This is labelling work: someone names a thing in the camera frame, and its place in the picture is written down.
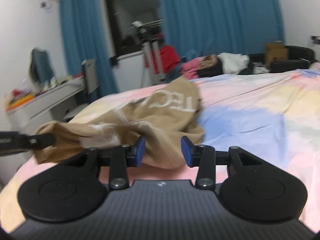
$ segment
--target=brown garment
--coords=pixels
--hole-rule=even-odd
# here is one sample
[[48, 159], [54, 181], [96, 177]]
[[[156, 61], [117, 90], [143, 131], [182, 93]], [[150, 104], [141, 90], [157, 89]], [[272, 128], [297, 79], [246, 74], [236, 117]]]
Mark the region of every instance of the brown garment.
[[205, 57], [202, 61], [199, 62], [198, 70], [213, 67], [218, 63], [216, 55], [210, 55]]
[[102, 114], [87, 124], [49, 122], [38, 134], [53, 133], [56, 144], [34, 151], [39, 163], [59, 162], [72, 157], [85, 147], [111, 148], [118, 144], [132, 145], [145, 136], [143, 163], [164, 169], [185, 163], [180, 139], [186, 135], [200, 144], [204, 130], [196, 118], [201, 111], [199, 91], [183, 76], [151, 96], [128, 102]]

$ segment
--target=red clothing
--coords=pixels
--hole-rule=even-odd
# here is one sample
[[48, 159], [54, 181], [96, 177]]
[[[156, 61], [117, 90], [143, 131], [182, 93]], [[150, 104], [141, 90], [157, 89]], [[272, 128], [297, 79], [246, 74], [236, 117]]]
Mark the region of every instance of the red clothing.
[[[155, 73], [159, 74], [155, 54], [153, 51], [151, 53], [152, 53], [153, 64], [155, 66]], [[162, 66], [165, 74], [168, 74], [171, 70], [173, 70], [176, 67], [176, 65], [178, 65], [179, 62], [181, 61], [174, 47], [169, 45], [166, 45], [165, 47], [160, 49], [160, 57], [161, 57]]]

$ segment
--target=blue curtain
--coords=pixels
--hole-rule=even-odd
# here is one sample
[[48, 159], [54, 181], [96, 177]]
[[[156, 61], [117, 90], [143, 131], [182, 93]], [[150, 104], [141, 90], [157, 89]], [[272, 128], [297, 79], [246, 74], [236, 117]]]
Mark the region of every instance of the blue curtain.
[[60, 0], [60, 18], [69, 74], [94, 58], [102, 96], [118, 92], [107, 55], [99, 0]]
[[160, 0], [166, 43], [189, 59], [284, 41], [278, 0]]

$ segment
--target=pile of clothes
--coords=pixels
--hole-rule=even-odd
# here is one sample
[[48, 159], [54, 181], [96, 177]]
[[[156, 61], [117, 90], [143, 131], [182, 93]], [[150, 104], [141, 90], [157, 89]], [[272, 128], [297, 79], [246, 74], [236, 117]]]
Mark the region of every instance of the pile of clothes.
[[182, 73], [186, 78], [214, 77], [222, 74], [239, 74], [248, 67], [249, 57], [242, 54], [221, 53], [198, 57], [182, 64]]

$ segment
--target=bed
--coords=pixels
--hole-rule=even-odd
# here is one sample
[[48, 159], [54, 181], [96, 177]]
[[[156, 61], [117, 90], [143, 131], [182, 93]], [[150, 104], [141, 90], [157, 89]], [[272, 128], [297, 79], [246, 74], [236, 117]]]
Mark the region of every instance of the bed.
[[[295, 70], [279, 74], [221, 75], [194, 80], [202, 96], [203, 112], [198, 122], [205, 129], [204, 144], [226, 151], [240, 146], [298, 177], [308, 190], [300, 220], [314, 232], [320, 230], [320, 72]], [[164, 85], [103, 97], [84, 109], [72, 122], [85, 123], [133, 99], [149, 96]], [[0, 195], [1, 226], [10, 232], [24, 217], [17, 204], [19, 186], [53, 163], [24, 164]], [[129, 178], [191, 179], [197, 168], [186, 165], [162, 170], [147, 165], [129, 168]], [[217, 183], [227, 177], [217, 167]], [[100, 181], [108, 182], [108, 168]]]

